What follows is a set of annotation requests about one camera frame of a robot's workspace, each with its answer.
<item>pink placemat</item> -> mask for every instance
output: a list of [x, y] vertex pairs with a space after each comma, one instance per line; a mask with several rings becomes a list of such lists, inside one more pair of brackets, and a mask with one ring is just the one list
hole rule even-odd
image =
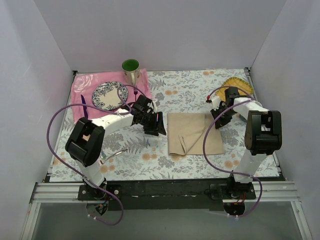
[[[146, 69], [141, 70], [142, 78], [139, 79], [137, 83], [137, 87], [150, 99], [152, 99], [152, 94], [149, 88], [149, 80]], [[81, 104], [81, 95], [84, 96], [85, 102], [88, 105], [94, 105], [92, 102], [92, 93], [100, 84], [106, 82], [120, 82], [123, 84], [128, 84], [125, 79], [125, 74], [123, 71], [115, 71], [115, 72], [98, 72], [91, 74], [78, 75], [74, 78], [72, 87], [71, 87], [71, 103], [72, 104]], [[126, 100], [127, 103], [131, 103], [135, 101], [135, 94], [133, 87], [127, 87], [129, 95]], [[86, 109], [88, 113], [88, 119], [96, 119], [101, 118], [103, 116], [108, 115], [105, 112], [87, 107]], [[73, 106], [73, 120], [76, 123], [80, 118], [84, 117], [84, 109], [82, 106]]]

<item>yellow plate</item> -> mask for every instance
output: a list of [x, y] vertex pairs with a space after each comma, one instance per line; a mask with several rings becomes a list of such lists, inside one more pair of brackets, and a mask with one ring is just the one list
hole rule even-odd
[[[247, 83], [245, 80], [243, 80], [239, 77], [236, 77], [236, 76], [232, 76], [232, 77], [228, 78], [222, 84], [222, 86], [234, 86], [234, 87], [238, 87], [238, 88], [241, 88], [241, 89], [247, 91], [249, 94], [254, 93], [254, 88], [249, 83]], [[226, 101], [225, 90], [226, 90], [226, 88], [221, 88], [215, 92], [215, 95], [219, 96], [220, 99], [224, 102]], [[240, 95], [246, 95], [241, 90], [239, 90], [239, 93], [240, 93]]]

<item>green mug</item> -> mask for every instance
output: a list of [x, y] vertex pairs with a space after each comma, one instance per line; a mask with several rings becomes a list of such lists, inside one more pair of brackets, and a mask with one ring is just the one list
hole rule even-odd
[[129, 84], [136, 85], [142, 75], [139, 69], [139, 62], [135, 59], [127, 59], [122, 63], [124, 76]]

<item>wall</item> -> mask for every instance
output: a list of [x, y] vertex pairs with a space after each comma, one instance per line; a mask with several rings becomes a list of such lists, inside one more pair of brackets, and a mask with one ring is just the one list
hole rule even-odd
[[32, 0], [0, 0], [0, 18], [0, 239], [16, 240], [50, 164], [47, 125], [67, 101], [72, 72]]
[[287, 0], [252, 67], [259, 100], [282, 114], [282, 171], [294, 180], [320, 239], [320, 2]]
[[252, 66], [285, 0], [34, 0], [72, 70]]

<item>mug handle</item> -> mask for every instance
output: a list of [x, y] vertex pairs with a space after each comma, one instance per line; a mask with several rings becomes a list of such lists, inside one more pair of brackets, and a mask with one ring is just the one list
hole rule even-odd
[[131, 73], [131, 78], [132, 78], [132, 85], [136, 85], [136, 79], [135, 79], [135, 74], [132, 72]]

